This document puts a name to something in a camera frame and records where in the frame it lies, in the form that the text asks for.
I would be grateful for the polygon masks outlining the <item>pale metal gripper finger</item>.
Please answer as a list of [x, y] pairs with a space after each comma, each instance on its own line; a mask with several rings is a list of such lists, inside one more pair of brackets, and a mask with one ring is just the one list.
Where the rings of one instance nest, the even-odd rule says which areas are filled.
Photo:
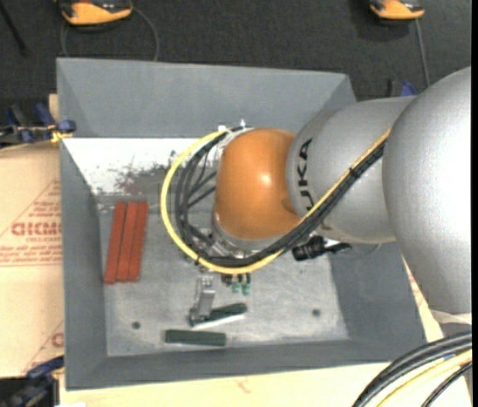
[[209, 317], [212, 309], [213, 302], [215, 297], [215, 290], [212, 288], [204, 288], [198, 298], [198, 316], [199, 317]]
[[203, 316], [200, 315], [200, 299], [201, 293], [197, 292], [192, 307], [188, 311], [187, 321], [189, 326], [196, 326], [203, 322]]

